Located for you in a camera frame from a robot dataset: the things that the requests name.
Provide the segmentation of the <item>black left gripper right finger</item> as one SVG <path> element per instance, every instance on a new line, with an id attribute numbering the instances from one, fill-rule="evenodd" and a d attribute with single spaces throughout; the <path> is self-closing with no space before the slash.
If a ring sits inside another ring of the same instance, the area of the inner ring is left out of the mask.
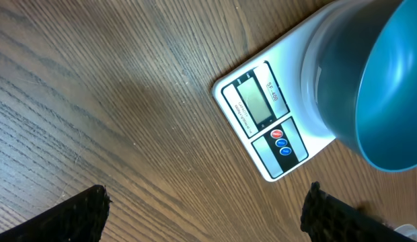
<path id="1" fill-rule="evenodd" d="M 312 241 L 414 241 L 324 192 L 317 181 L 305 197 L 300 221 Z"/>

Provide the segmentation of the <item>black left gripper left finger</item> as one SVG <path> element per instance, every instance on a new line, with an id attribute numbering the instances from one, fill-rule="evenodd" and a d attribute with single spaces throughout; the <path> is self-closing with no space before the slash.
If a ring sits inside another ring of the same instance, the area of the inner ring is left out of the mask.
<path id="1" fill-rule="evenodd" d="M 98 242 L 108 219 L 111 199 L 94 185 L 30 220 L 0 233 L 0 242 Z"/>

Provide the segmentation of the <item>white digital kitchen scale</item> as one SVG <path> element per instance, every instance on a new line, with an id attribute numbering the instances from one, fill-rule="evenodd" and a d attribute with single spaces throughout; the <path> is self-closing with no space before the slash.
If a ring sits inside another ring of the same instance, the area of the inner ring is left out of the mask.
<path id="1" fill-rule="evenodd" d="M 327 4 L 213 85 L 214 99 L 266 181 L 284 177 L 335 139 L 317 108 L 317 59 L 334 31 L 368 4 Z"/>

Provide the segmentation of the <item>blue bowl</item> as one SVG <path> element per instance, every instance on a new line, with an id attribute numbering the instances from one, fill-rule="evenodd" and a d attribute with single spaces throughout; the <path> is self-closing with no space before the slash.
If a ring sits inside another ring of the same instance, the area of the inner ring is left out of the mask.
<path id="1" fill-rule="evenodd" d="M 382 171 L 417 167 L 417 0 L 353 1 L 329 22 L 318 65 L 334 136 Z"/>

